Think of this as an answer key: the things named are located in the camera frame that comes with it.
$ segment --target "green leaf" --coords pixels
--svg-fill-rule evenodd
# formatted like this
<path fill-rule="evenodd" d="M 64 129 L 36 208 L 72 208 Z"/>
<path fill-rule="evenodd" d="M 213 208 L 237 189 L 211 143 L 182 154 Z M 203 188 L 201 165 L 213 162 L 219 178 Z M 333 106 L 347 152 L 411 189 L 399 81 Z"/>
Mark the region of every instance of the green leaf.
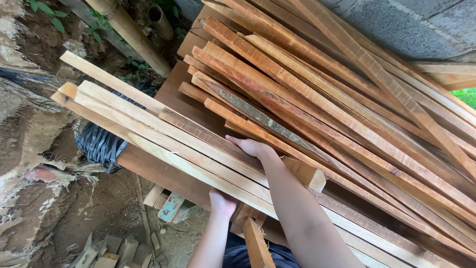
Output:
<path fill-rule="evenodd" d="M 92 21 L 92 22 L 91 22 L 91 28 L 92 28 L 93 30 L 97 29 L 97 28 L 98 28 L 98 22 L 97 22 L 97 21 Z"/>
<path fill-rule="evenodd" d="M 55 12 L 56 17 L 60 17 L 60 18 L 64 18 L 68 15 L 67 13 L 64 13 L 62 11 L 55 10 L 54 12 Z"/>
<path fill-rule="evenodd" d="M 172 12 L 174 13 L 175 17 L 179 17 L 179 9 L 176 6 L 172 7 Z"/>
<path fill-rule="evenodd" d="M 63 23 L 61 23 L 61 21 L 59 21 L 57 18 L 53 18 L 51 22 L 53 23 L 53 25 L 56 27 L 57 30 L 64 33 L 64 26 L 63 26 Z"/>
<path fill-rule="evenodd" d="M 94 38 L 96 39 L 96 41 L 98 41 L 98 43 L 100 44 L 102 43 L 101 36 L 97 32 L 93 32 L 92 36 L 94 36 Z"/>
<path fill-rule="evenodd" d="M 38 10 L 38 2 L 31 1 L 30 6 L 31 6 L 31 9 L 33 9 L 34 12 L 36 12 Z"/>
<path fill-rule="evenodd" d="M 51 10 L 51 8 L 47 5 L 45 5 L 45 3 L 43 2 L 40 2 L 40 1 L 37 1 L 37 4 L 38 4 L 38 8 L 43 11 L 44 13 L 48 14 L 48 15 L 51 15 L 51 16 L 54 16 L 55 13 Z"/>

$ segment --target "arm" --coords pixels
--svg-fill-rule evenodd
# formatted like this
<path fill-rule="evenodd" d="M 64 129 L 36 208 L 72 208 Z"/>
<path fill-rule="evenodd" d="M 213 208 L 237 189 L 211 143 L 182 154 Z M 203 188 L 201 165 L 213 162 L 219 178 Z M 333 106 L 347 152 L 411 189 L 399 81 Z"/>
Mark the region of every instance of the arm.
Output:
<path fill-rule="evenodd" d="M 190 258 L 187 268 L 221 268 L 228 235 L 228 223 L 237 206 L 236 201 L 212 188 L 211 213 L 207 227 Z"/>
<path fill-rule="evenodd" d="M 250 139 L 227 139 L 262 163 L 269 191 L 289 247 L 303 268 L 364 268 L 307 188 L 276 152 Z"/>

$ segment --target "forearm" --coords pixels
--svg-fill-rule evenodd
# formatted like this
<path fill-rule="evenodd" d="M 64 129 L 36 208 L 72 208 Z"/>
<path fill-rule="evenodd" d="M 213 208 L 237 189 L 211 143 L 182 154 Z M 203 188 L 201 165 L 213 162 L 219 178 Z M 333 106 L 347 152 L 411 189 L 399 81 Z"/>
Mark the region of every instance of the forearm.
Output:
<path fill-rule="evenodd" d="M 221 268 L 228 235 L 229 217 L 222 213 L 210 214 L 207 227 L 203 232 L 187 268 Z"/>
<path fill-rule="evenodd" d="M 307 188 L 274 151 L 257 155 L 268 178 L 274 209 L 289 246 L 303 268 L 364 267 L 344 243 Z"/>

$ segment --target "hand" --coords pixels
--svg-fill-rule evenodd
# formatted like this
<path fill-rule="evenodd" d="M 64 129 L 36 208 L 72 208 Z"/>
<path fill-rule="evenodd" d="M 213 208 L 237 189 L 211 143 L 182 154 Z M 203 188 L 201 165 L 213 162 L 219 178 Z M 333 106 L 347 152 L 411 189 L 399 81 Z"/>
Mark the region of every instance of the hand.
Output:
<path fill-rule="evenodd" d="M 209 194 L 211 212 L 216 213 L 217 215 L 224 215 L 230 219 L 237 207 L 236 199 L 213 187 L 210 189 Z"/>
<path fill-rule="evenodd" d="M 235 137 L 232 137 L 230 135 L 226 135 L 225 138 L 240 147 L 245 153 L 249 154 L 250 156 L 255 156 L 259 158 L 260 153 L 266 151 L 266 150 L 272 150 L 271 147 L 264 143 L 257 142 L 252 139 L 246 139 L 246 140 L 241 140 L 237 139 Z"/>

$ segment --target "soil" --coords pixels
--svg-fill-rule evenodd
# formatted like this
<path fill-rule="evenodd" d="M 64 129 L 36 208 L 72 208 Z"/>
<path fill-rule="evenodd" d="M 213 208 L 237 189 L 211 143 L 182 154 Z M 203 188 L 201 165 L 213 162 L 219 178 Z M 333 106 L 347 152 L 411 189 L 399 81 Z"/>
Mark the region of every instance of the soil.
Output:
<path fill-rule="evenodd" d="M 19 51 L 24 53 L 25 57 L 42 70 L 56 74 L 62 69 L 59 57 L 66 50 L 63 43 L 75 40 L 84 45 L 88 61 L 101 68 L 107 67 L 107 71 L 114 75 L 117 75 L 114 72 L 128 72 L 127 68 L 123 67 L 125 57 L 118 53 L 116 48 L 105 41 L 97 43 L 94 38 L 84 34 L 82 21 L 58 0 L 48 0 L 47 3 L 51 9 L 69 14 L 65 18 L 60 18 L 65 33 L 56 30 L 49 15 L 39 10 L 33 12 L 30 6 L 25 6 L 27 15 L 25 18 L 18 18 L 18 21 L 25 25 L 27 30 L 17 37 Z M 149 27 L 147 22 L 133 11 L 137 10 L 137 7 L 140 7 L 139 10 L 148 8 L 150 0 L 136 1 L 136 8 L 131 3 L 128 5 L 127 10 L 132 18 L 144 29 Z M 192 25 L 192 22 L 181 15 L 176 18 L 166 12 L 166 16 L 174 29 L 180 27 L 188 31 Z M 175 35 L 173 40 L 165 42 L 154 30 L 145 32 L 173 67 L 178 59 L 177 50 L 183 39 Z M 147 73 L 154 79 L 155 84 L 163 82 L 155 72 Z M 81 79 L 89 78 L 83 75 L 79 80 Z M 31 87 L 32 91 L 35 90 L 35 85 Z M 24 132 L 33 113 L 32 109 L 23 108 L 17 116 L 2 123 L 0 175 L 7 173 L 20 162 Z M 52 147 L 43 154 L 49 159 L 66 162 L 70 162 L 76 156 L 77 147 L 70 126 L 64 128 Z M 61 190 L 56 197 L 52 189 L 41 181 L 20 190 L 16 208 L 22 209 L 22 217 L 25 220 L 8 230 L 10 240 L 6 249 L 20 252 L 25 244 L 36 245 L 52 234 L 49 243 L 33 254 L 29 267 L 61 268 L 72 262 L 81 252 L 90 233 L 93 233 L 93 241 L 101 240 L 108 231 L 113 231 L 123 236 L 134 235 L 140 243 L 146 243 L 134 174 L 128 170 L 120 170 L 113 175 L 106 173 L 95 175 L 99 178 L 97 184 L 86 178 L 80 178 Z M 145 196 L 152 188 L 152 183 L 142 179 L 141 184 Z M 50 209 L 46 210 L 45 204 L 48 202 L 53 203 Z M 199 211 L 175 225 L 159 220 L 158 210 L 154 208 L 147 207 L 146 211 L 151 231 L 156 231 L 161 244 L 160 250 L 156 252 L 158 258 L 155 267 L 185 267 L 201 237 L 209 212 Z M 161 229 L 166 230 L 165 234 L 160 234 Z M 78 244 L 78 247 L 68 251 L 68 247 L 74 244 Z"/>

